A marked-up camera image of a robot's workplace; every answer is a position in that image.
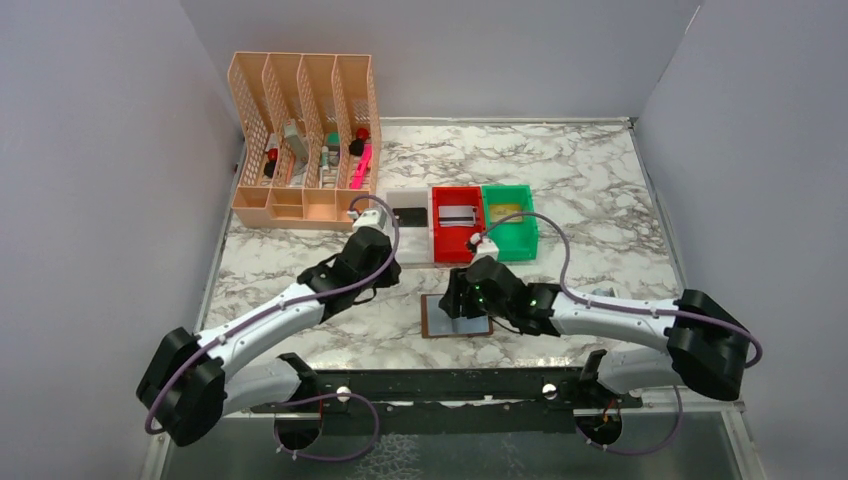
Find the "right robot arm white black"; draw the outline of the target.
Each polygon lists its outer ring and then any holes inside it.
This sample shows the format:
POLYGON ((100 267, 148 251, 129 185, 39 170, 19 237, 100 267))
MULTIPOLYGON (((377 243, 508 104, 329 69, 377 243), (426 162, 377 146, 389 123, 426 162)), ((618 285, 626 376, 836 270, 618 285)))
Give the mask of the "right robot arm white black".
POLYGON ((591 363, 591 378, 612 394, 684 385, 714 400, 735 401, 755 346, 748 329, 699 290, 658 301, 578 293, 553 283, 524 283, 490 257, 452 269, 439 307, 452 319, 501 318, 527 335, 633 344, 591 363))

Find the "brown leather card holder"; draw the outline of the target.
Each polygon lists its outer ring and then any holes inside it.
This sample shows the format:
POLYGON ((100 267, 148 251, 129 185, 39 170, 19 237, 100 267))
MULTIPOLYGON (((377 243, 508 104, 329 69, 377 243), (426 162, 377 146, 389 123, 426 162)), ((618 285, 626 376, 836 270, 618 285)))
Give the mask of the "brown leather card holder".
POLYGON ((421 336, 426 339, 450 337, 482 337, 494 332, 487 317, 450 318, 439 306, 439 294, 421 296, 421 336))

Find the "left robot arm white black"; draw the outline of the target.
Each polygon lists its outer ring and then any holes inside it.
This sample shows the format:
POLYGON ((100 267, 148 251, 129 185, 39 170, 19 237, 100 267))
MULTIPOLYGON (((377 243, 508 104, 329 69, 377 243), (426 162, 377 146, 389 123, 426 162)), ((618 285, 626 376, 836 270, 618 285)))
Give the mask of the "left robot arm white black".
POLYGON ((304 381, 288 360, 251 362, 283 340, 351 308, 366 290, 398 284, 398 233, 357 227, 342 250, 301 272, 281 293, 227 323, 198 333, 183 327, 160 341, 136 388, 144 430, 179 446, 205 436, 225 415, 291 400, 304 381))

